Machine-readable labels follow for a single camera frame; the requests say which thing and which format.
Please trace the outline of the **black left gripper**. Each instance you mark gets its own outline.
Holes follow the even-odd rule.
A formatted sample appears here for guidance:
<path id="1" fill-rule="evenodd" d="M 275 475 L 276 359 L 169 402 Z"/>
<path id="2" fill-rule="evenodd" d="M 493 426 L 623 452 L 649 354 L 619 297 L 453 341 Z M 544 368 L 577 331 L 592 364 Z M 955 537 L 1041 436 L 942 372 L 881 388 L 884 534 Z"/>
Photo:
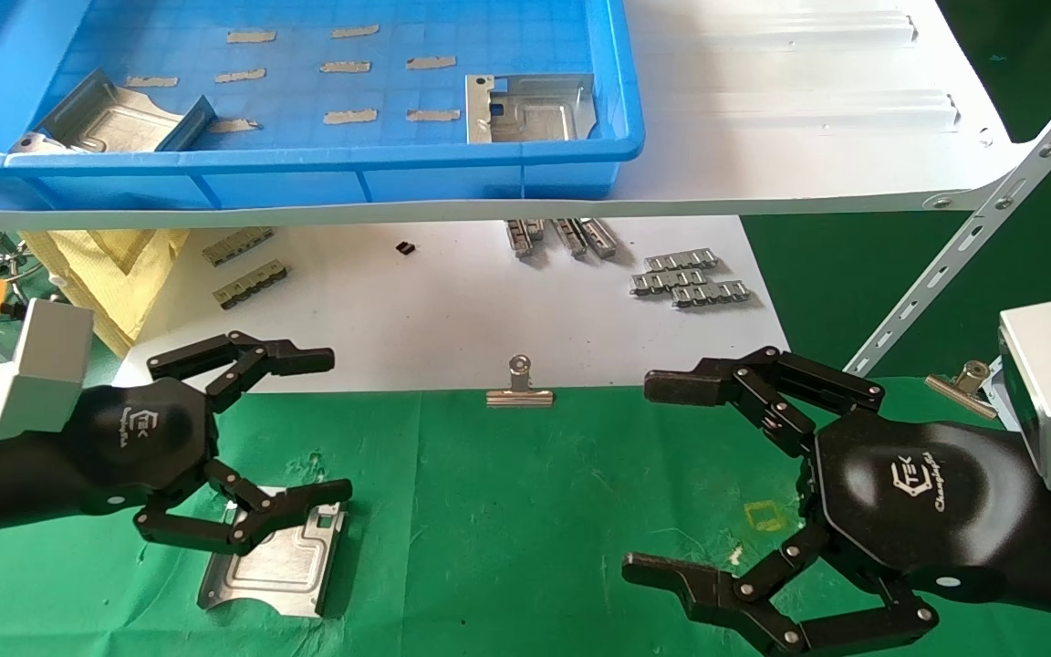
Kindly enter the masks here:
<path id="1" fill-rule="evenodd" d="M 142 539 L 246 556 L 276 531 L 306 523 L 321 505 L 350 500 L 353 483 L 335 479 L 268 494 L 212 459 L 214 414 L 267 375 L 295 377 L 334 366 L 333 349 L 300 349 L 288 338 L 261 340 L 242 331 L 154 355 L 147 360 L 157 379 L 151 384 L 92 387 L 58 432 L 29 430 L 0 442 L 0 529 L 111 515 L 147 504 L 133 517 Z M 179 381 L 217 369 L 223 371 L 204 394 Z M 245 512 L 241 520 L 172 515 L 170 505 L 183 502 L 204 478 Z"/>

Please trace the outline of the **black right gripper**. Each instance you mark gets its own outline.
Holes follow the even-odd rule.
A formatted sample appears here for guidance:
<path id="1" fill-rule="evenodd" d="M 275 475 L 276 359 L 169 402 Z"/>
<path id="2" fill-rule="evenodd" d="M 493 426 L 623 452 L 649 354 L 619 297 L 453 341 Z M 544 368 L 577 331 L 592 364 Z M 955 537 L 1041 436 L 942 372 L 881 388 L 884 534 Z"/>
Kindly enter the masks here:
<path id="1" fill-rule="evenodd" d="M 880 384 L 777 348 L 647 371 L 643 394 L 733 406 L 789 457 L 809 453 L 815 512 L 827 525 L 806 525 L 742 577 L 627 553 L 622 577 L 675 594 L 692 622 L 735 631 L 763 656 L 856 656 L 916 643 L 937 628 L 937 611 L 913 589 L 1051 614 L 1051 490 L 1013 433 L 885 419 L 872 414 L 885 396 Z M 847 415 L 815 436 L 815 420 L 792 399 Z M 783 614 L 775 595 L 830 554 L 881 604 L 812 620 Z"/>

